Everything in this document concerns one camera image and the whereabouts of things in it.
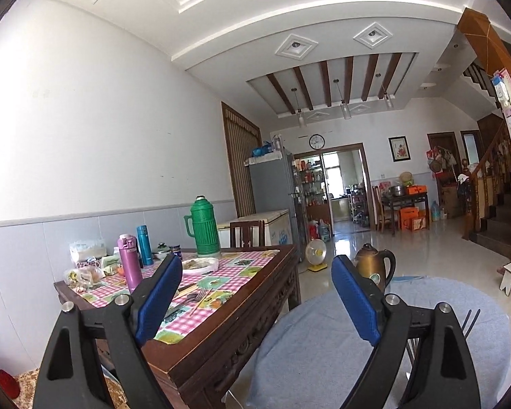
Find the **wooden side table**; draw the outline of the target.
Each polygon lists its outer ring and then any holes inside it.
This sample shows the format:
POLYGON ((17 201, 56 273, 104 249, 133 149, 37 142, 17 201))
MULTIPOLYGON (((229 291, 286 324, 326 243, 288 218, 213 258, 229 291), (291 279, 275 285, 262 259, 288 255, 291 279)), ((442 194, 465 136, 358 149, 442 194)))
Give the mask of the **wooden side table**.
POLYGON ((424 206, 425 229, 430 228, 431 224, 431 209, 428 201, 428 194, 426 192, 417 194, 406 194, 403 196, 384 196, 382 198, 382 205, 385 209, 390 210, 392 223, 391 232, 395 234, 401 229, 401 214, 400 210, 405 207, 415 207, 418 205, 424 206))

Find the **green thermos jug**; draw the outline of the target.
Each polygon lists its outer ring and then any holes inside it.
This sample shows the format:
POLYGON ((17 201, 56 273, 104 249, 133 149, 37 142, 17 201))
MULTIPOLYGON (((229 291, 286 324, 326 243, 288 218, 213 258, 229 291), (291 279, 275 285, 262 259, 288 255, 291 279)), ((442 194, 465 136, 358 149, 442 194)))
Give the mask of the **green thermos jug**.
POLYGON ((204 196, 197 196, 190 213, 183 217, 189 237, 196 243, 200 257, 215 256, 220 252, 219 231, 214 207, 204 196))

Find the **small white fan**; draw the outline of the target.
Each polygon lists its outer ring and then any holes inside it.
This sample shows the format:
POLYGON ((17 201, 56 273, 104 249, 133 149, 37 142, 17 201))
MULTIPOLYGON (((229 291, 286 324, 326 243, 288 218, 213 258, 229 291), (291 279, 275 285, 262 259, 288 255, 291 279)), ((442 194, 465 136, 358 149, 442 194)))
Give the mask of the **small white fan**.
POLYGON ((328 267, 326 263, 327 246, 321 239, 311 240, 305 247, 305 259, 308 270, 311 272, 323 271, 328 267))

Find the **gold electric kettle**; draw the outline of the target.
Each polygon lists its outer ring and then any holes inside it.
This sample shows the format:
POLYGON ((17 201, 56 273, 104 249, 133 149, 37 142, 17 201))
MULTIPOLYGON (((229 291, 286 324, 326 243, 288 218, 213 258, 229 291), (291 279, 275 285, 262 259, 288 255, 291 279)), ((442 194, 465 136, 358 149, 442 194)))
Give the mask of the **gold electric kettle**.
POLYGON ((359 275, 370 279, 384 293, 394 276, 397 261, 390 250, 377 250, 370 243, 365 243, 357 252, 353 265, 359 275))

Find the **grey refrigerator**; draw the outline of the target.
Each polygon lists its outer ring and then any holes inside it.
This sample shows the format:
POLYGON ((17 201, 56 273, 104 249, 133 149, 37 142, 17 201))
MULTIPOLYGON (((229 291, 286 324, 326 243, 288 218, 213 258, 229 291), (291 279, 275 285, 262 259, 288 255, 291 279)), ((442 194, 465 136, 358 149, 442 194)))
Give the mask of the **grey refrigerator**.
POLYGON ((250 157, 244 162, 249 170, 257 213, 287 211, 292 245, 298 262, 304 260, 308 241, 307 212, 301 176, 293 155, 286 149, 263 156, 250 157))

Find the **white plate with food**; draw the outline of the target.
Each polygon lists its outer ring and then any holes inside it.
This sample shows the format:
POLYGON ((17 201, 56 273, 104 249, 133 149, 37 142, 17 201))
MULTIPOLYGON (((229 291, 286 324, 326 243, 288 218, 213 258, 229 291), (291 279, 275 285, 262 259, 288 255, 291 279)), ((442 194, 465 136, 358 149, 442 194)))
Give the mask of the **white plate with food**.
POLYGON ((219 259, 213 257, 186 259, 182 262, 185 275, 205 275, 219 268, 219 259))

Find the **orange box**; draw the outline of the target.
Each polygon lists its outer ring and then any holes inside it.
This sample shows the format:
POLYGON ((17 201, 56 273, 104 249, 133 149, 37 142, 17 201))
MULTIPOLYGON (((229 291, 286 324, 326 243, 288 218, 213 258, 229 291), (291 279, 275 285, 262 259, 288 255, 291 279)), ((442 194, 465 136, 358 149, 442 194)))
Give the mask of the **orange box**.
POLYGON ((427 187, 423 185, 411 185, 406 187, 408 195, 418 195, 427 193, 427 187))

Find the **framed wall picture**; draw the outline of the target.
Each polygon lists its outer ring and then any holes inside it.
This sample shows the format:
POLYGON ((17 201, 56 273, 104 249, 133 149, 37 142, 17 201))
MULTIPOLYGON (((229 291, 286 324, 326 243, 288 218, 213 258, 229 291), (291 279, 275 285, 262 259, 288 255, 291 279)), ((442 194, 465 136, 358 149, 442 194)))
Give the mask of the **framed wall picture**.
POLYGON ((392 154, 392 160, 395 163, 411 159, 407 138, 405 136, 389 138, 389 147, 392 154))

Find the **wooden slatted door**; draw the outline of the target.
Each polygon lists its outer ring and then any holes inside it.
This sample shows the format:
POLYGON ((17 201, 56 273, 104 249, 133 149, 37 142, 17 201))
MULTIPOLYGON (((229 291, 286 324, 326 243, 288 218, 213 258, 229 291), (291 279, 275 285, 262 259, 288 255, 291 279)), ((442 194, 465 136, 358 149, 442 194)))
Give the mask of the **wooden slatted door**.
POLYGON ((232 192, 238 217, 254 214, 254 194, 249 169, 244 163, 262 145, 259 127, 228 104, 221 103, 232 192))

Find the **wooden chair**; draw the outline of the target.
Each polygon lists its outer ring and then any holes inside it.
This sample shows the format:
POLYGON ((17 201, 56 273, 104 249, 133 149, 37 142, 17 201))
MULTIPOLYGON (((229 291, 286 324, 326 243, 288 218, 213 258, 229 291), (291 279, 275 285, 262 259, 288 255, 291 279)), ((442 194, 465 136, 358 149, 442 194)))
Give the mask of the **wooden chair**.
POLYGON ((230 223, 232 248, 266 246, 265 223, 263 221, 237 221, 230 223))

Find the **round wall clock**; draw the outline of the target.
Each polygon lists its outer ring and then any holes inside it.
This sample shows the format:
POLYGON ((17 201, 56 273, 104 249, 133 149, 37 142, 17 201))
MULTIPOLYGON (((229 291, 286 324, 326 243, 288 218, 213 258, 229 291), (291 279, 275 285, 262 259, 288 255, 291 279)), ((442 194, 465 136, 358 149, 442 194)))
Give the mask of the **round wall clock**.
POLYGON ((315 151, 322 150, 326 146, 325 138, 320 134, 313 134, 309 138, 309 146, 315 151))

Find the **grey round table cloth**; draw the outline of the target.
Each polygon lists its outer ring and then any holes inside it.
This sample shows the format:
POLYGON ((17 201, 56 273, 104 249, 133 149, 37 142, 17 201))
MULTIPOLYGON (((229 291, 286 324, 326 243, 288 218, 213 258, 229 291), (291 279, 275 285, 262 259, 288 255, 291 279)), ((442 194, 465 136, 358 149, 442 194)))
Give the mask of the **grey round table cloth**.
MULTIPOLYGON (((493 407, 511 359, 509 319, 475 287, 436 277, 398 277, 388 287, 407 304, 449 303, 459 321, 479 315, 467 344, 481 404, 493 407)), ((363 370, 372 347, 354 328, 336 291, 306 301, 282 317, 260 345, 247 397, 250 408, 338 408, 363 370)))

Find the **blue thermos bottle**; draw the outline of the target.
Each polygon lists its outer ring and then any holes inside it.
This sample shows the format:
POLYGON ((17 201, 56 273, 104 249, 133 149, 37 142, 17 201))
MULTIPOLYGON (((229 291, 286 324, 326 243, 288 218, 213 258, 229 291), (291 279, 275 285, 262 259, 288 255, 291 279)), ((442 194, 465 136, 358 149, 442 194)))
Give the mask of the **blue thermos bottle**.
POLYGON ((141 260, 144 266, 150 266, 154 264, 153 254, 148 236, 148 227, 145 225, 139 225, 136 228, 138 247, 140 251, 141 260))

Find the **wooden staircase railing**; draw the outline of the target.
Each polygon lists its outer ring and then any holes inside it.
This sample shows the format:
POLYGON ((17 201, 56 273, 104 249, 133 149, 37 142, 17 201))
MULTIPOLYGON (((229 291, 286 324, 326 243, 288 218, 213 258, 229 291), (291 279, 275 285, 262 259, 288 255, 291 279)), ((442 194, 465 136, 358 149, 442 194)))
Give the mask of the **wooden staircase railing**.
POLYGON ((498 217, 498 208, 505 207, 506 196, 511 195, 511 140, 505 123, 498 127, 466 183, 464 239, 488 230, 489 221, 498 217))

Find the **purple thermos bottle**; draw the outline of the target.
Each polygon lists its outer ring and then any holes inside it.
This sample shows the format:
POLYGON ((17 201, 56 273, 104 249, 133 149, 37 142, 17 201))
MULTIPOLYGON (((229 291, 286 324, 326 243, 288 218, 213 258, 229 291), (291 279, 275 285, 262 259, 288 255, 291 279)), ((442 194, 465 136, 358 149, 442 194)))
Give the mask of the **purple thermos bottle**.
POLYGON ((143 280, 139 263, 137 240, 128 233, 123 233, 117 241, 122 269, 130 292, 133 292, 143 280))

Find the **dark carved wooden table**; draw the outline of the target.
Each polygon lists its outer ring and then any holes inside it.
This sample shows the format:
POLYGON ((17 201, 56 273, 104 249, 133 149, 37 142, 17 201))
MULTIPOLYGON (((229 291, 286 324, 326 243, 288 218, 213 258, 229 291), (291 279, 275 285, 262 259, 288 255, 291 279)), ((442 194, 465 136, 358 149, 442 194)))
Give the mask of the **dark carved wooden table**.
MULTIPOLYGON (((222 397, 261 344, 282 306, 301 303, 294 246, 276 255, 232 299, 177 344, 152 340, 142 353, 170 408, 222 408, 222 397)), ((70 297, 80 309, 76 297, 70 297)))

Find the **dark chopstick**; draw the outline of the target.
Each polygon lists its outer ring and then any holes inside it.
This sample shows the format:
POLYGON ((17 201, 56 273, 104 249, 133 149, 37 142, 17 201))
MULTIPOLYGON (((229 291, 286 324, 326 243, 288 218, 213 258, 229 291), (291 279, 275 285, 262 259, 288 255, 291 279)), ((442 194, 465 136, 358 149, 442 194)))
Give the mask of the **dark chopstick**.
POLYGON ((469 337, 469 335, 471 334, 471 332, 473 331, 473 328, 475 327, 475 324, 478 321, 480 314, 481 314, 481 309, 477 309, 474 314, 472 312, 470 320, 466 326, 465 332, 463 333, 465 339, 467 339, 469 337))
POLYGON ((467 314, 466 314, 466 316, 465 316, 465 318, 464 318, 464 320, 462 322, 462 327, 461 327, 462 333, 465 332, 466 326, 467 326, 467 324, 468 324, 468 322, 470 320, 470 317, 472 315, 472 311, 473 311, 472 309, 468 310, 468 312, 467 312, 467 314))

